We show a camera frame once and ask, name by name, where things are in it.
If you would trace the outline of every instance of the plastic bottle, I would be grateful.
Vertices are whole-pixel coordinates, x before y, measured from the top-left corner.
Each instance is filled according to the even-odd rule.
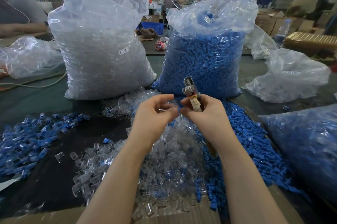
[[[287,37],[291,22],[291,19],[286,19],[278,30],[278,33],[276,34],[274,39],[278,47],[282,45],[284,39]]]

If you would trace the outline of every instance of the blue plastic bin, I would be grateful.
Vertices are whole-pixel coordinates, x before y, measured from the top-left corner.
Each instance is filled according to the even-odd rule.
[[[150,21],[142,21],[141,25],[144,29],[152,28],[154,29],[158,35],[164,34],[164,24],[159,22],[150,22]]]

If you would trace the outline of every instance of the workbench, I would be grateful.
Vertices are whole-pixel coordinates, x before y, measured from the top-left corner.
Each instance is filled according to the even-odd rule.
[[[164,52],[158,52],[154,48],[154,41],[142,42],[148,60],[157,73],[161,73],[164,60]],[[254,77],[266,73],[265,61],[255,61],[251,56],[243,55],[240,61],[239,86],[253,80]],[[63,74],[65,67],[58,68],[54,74]],[[56,81],[59,77],[38,81],[30,85],[42,86]],[[1,83],[22,83],[31,79],[15,80],[10,77],[2,79]],[[81,198],[75,198],[71,192],[73,185],[74,162],[68,157],[70,152],[75,151],[80,155],[86,147],[92,147],[95,142],[102,143],[103,138],[114,141],[126,139],[125,129],[130,127],[128,119],[109,119],[100,116],[102,104],[100,101],[76,101],[64,97],[67,89],[67,80],[63,79],[56,85],[44,89],[32,89],[18,87],[12,90],[0,92],[0,131],[5,124],[16,124],[21,122],[27,115],[38,115],[39,113],[87,113],[92,116],[90,121],[70,130],[70,133],[55,141],[50,147],[48,155],[41,160],[31,175],[22,181],[12,184],[9,188],[0,192],[0,197],[5,197],[1,202],[0,218],[12,217],[16,211],[31,202],[38,206],[45,203],[43,211],[59,211],[83,205]],[[333,94],[337,92],[337,75],[331,74],[328,85],[322,86],[318,95],[311,99],[299,99],[287,103],[292,110],[305,107],[323,106],[336,103]],[[233,99],[235,103],[245,108],[252,115],[282,113],[284,104],[264,103],[260,99],[242,90],[242,94]],[[63,151],[64,159],[59,164],[54,155]],[[299,186],[306,189],[305,184],[299,181]],[[290,192],[273,189],[274,198],[289,223],[329,223],[329,219],[335,219],[335,215],[318,197],[314,197],[313,204],[309,204],[301,196]]]

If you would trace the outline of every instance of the white label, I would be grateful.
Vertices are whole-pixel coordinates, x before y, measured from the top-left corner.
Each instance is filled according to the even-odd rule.
[[[124,53],[127,53],[128,51],[129,51],[129,48],[128,48],[128,47],[125,47],[124,49],[119,50],[118,53],[119,53],[119,55],[122,55],[122,54],[124,54]]]
[[[211,22],[211,19],[206,15],[206,16],[205,16],[205,21],[206,21],[207,23],[210,23],[210,22]]]

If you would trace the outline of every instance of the metal tool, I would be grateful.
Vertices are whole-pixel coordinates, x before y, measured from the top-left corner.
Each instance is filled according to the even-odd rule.
[[[196,85],[194,84],[194,81],[191,76],[186,77],[184,79],[184,85],[185,87],[183,88],[183,94],[185,94],[186,97],[188,97],[189,100],[191,101],[193,111],[196,111],[196,112],[204,111],[204,106],[201,103],[201,93],[198,92],[198,89]],[[211,156],[216,158],[216,151],[213,148],[212,144],[206,140],[206,145],[208,147],[208,150]]]

